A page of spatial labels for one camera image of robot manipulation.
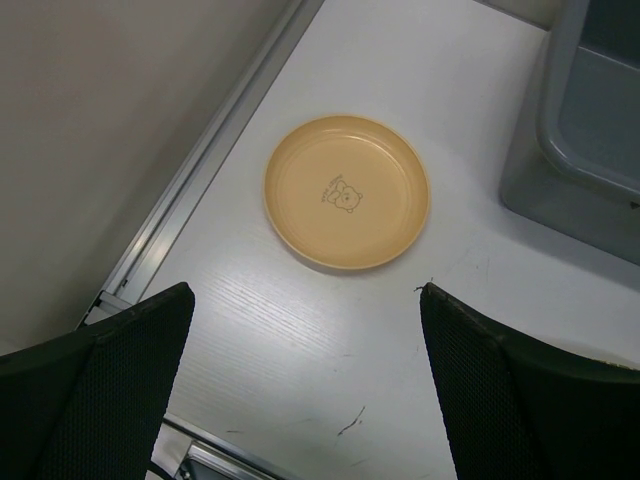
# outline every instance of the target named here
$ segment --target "gray container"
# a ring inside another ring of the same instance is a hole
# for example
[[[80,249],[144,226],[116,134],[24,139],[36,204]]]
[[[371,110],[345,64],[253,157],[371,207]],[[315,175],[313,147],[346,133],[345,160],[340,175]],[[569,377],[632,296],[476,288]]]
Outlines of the gray container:
[[[516,213],[640,265],[640,1],[567,0],[501,185]]]

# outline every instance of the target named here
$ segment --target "metal bracket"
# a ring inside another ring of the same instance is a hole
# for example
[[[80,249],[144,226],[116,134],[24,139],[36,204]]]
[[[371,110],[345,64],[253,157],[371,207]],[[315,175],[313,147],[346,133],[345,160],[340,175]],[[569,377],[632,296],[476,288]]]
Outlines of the metal bracket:
[[[79,327],[91,325],[93,323],[109,318],[116,313],[120,313],[131,306],[130,303],[111,295],[104,290],[100,292],[94,300],[91,308],[87,311],[84,318],[80,322]]]

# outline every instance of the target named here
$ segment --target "table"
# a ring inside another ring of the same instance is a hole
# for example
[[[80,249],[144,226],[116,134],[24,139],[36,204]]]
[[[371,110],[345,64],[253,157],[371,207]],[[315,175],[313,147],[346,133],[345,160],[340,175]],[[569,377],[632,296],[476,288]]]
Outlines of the table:
[[[472,0],[326,0],[145,294],[186,280],[197,298],[172,415],[305,480],[454,479],[414,291],[431,279],[542,340],[640,365],[640,268],[498,199],[543,36]],[[431,177],[418,241],[366,272],[302,263],[263,211],[270,152],[332,113],[394,128]]]

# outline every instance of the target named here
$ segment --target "white desk surface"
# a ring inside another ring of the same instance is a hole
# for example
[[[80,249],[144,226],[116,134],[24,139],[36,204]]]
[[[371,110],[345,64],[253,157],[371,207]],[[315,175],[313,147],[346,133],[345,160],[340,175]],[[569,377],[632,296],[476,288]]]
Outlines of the white desk surface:
[[[542,38],[472,0],[326,0],[146,293],[196,293],[172,414],[305,480],[454,479],[414,292],[431,277],[526,333],[640,364],[640,267],[498,200]],[[331,113],[396,129],[431,177],[425,231],[368,272],[305,266],[263,212],[273,148]]]

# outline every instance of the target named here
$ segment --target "plate rim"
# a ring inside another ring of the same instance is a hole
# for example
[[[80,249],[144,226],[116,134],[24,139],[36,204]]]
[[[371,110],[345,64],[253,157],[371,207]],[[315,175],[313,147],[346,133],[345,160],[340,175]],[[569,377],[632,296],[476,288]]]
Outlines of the plate rim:
[[[418,160],[418,164],[420,165],[420,171],[422,172],[422,175],[424,177],[425,183],[427,185],[427,208],[425,210],[425,214],[424,214],[423,218],[420,221],[420,226],[415,231],[415,234],[412,235],[411,238],[409,239],[409,241],[406,243],[406,245],[404,245],[396,253],[394,253],[392,255],[388,255],[382,260],[378,260],[378,261],[375,261],[375,262],[367,263],[366,265],[345,266],[345,265],[341,265],[341,264],[335,264],[335,263],[320,261],[317,258],[314,258],[313,256],[300,251],[300,249],[297,248],[295,245],[293,245],[289,241],[289,239],[287,239],[287,237],[285,235],[283,235],[282,232],[280,231],[280,229],[278,228],[278,225],[273,220],[273,217],[271,215],[271,210],[269,209],[269,204],[268,204],[268,201],[267,201],[267,173],[269,171],[269,166],[271,165],[271,162],[273,161],[274,154],[276,153],[276,151],[278,150],[280,145],[289,136],[291,136],[293,133],[295,133],[300,128],[302,128],[302,127],[304,127],[304,126],[306,126],[306,125],[308,125],[310,123],[319,121],[319,120],[326,120],[326,119],[333,119],[333,118],[352,118],[352,119],[357,119],[357,120],[365,120],[367,122],[371,122],[373,124],[376,124],[378,126],[381,126],[381,127],[385,128],[385,129],[389,130],[391,133],[396,135],[400,140],[402,140],[402,142],[411,150],[411,153],[413,153],[415,158]],[[424,230],[424,227],[425,227],[425,225],[427,223],[427,219],[429,218],[429,215],[431,214],[431,180],[429,178],[429,174],[427,173],[427,169],[425,168],[424,163],[422,161],[422,157],[418,154],[418,152],[413,147],[413,145],[403,135],[398,133],[395,129],[389,127],[385,123],[382,123],[382,122],[380,122],[378,120],[374,120],[374,119],[372,119],[370,117],[367,117],[367,116],[364,116],[364,115],[355,115],[355,114],[351,114],[351,113],[327,114],[327,115],[320,115],[318,117],[313,117],[313,118],[311,118],[311,119],[309,119],[309,120],[307,120],[307,121],[305,121],[303,123],[300,123],[298,126],[296,126],[295,128],[291,129],[289,132],[287,132],[287,134],[284,135],[276,143],[276,146],[273,148],[273,150],[271,151],[271,154],[269,155],[269,159],[267,160],[267,164],[266,164],[266,166],[264,168],[264,172],[262,174],[262,203],[263,203],[263,207],[264,207],[264,209],[265,209],[265,211],[267,213],[267,218],[269,220],[269,223],[271,224],[271,228],[273,230],[275,230],[275,232],[277,233],[277,235],[280,238],[280,240],[282,240],[296,254],[298,254],[301,257],[311,261],[312,263],[314,263],[316,265],[321,265],[323,267],[328,267],[328,268],[332,268],[332,269],[336,269],[336,270],[344,270],[344,271],[367,270],[367,269],[379,267],[381,265],[384,265],[386,263],[391,262],[392,260],[398,258],[400,255],[405,253],[416,242],[416,240],[418,239],[418,237],[420,236],[420,234]]]

